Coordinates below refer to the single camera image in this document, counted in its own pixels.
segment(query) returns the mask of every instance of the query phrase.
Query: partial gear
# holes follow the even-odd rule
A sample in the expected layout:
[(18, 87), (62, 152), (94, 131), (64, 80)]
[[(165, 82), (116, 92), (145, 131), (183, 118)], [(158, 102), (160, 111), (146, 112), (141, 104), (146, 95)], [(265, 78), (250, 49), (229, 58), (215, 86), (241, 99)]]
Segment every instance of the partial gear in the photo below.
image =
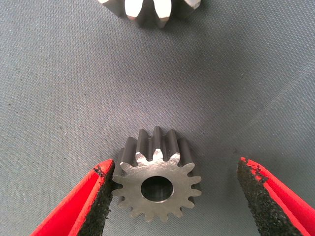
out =
[(189, 16), (200, 6), (201, 0), (98, 0), (117, 16), (127, 17), (141, 26), (150, 15), (154, 15), (156, 24), (163, 28), (171, 12), (180, 18)]
[(113, 181), (122, 188), (113, 195), (120, 196), (120, 208), (131, 207), (132, 217), (145, 214), (147, 222), (154, 216), (166, 222), (169, 213), (182, 217), (182, 207), (193, 208), (192, 198), (201, 195), (194, 167), (186, 139), (177, 140), (174, 130), (162, 136), (155, 127), (150, 137), (141, 129), (138, 141), (129, 137), (120, 152)]

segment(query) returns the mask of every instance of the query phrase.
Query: gray mat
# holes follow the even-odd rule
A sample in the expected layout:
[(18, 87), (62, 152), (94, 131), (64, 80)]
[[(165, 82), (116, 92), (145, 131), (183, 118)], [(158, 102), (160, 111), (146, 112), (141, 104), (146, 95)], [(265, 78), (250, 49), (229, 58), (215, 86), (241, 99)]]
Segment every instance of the gray mat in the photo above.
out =
[(204, 0), (159, 30), (96, 0), (1, 1), (0, 235), (29, 235), (90, 168), (156, 125), (187, 137), (203, 195), (167, 224), (114, 199), (104, 235), (258, 235), (241, 156), (315, 207), (314, 11)]

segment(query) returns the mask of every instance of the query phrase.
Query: metal gear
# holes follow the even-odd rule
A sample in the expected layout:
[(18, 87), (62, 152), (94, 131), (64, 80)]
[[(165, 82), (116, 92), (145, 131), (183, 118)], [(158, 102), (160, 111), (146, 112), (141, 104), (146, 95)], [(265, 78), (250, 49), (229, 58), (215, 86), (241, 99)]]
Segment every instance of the metal gear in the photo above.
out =
[(120, 196), (120, 208), (131, 207), (132, 217), (144, 213), (147, 222), (154, 216), (166, 222), (169, 213), (182, 217), (182, 207), (193, 208), (192, 197), (201, 195), (194, 167), (186, 139), (177, 140), (174, 130), (162, 136), (155, 127), (150, 137), (141, 129), (138, 141), (129, 137), (120, 152), (113, 181), (122, 188), (113, 195)]
[(155, 21), (163, 28), (168, 21), (171, 11), (185, 18), (200, 6), (201, 0), (98, 0), (117, 16), (124, 14), (136, 25), (141, 26), (146, 18), (154, 12)]

